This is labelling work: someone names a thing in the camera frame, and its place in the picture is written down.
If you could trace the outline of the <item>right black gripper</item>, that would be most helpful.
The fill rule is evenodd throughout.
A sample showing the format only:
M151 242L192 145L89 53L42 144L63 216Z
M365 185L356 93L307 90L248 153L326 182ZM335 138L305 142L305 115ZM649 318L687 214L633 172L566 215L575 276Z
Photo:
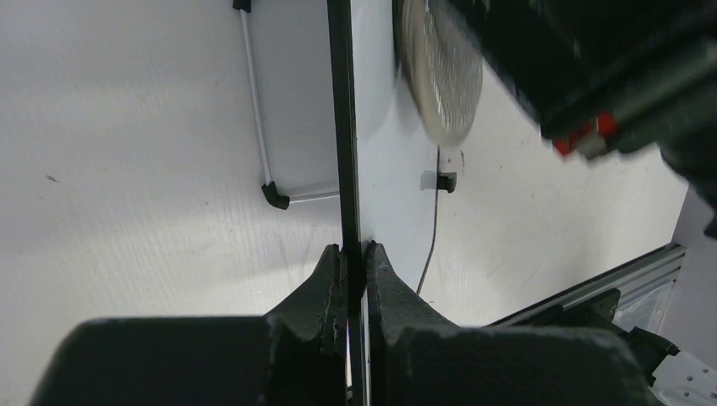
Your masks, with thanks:
M713 1L450 1L448 10L562 156L656 145L716 205Z

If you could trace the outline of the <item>small black-framed whiteboard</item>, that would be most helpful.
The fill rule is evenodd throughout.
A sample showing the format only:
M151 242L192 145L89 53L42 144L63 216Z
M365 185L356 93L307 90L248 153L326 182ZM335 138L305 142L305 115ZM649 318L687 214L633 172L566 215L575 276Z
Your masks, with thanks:
M379 403L364 263L384 246L414 292L435 246L440 152L414 105L395 34L398 1L236 1L266 201L286 210L335 199L363 358L362 402Z

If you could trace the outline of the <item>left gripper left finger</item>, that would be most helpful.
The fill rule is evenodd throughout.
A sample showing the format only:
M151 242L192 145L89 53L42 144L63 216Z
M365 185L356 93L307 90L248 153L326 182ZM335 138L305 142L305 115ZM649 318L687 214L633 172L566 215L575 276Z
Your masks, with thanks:
M267 314L265 405L345 405L348 266L326 246L309 277Z

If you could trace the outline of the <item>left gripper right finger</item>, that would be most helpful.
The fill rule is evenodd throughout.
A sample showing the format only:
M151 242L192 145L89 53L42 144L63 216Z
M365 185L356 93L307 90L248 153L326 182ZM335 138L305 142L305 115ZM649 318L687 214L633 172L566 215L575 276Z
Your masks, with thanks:
M419 297L394 271L383 244L365 253L370 399L373 405L413 405L408 351L399 343L409 330L457 325Z

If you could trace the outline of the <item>silver mesh sponge eraser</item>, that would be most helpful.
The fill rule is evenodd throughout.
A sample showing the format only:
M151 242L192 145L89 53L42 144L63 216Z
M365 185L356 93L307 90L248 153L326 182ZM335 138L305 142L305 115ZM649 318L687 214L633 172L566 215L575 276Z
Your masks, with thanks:
M482 91L482 55L446 1L397 1L394 38L402 75L428 135L454 148L468 137Z

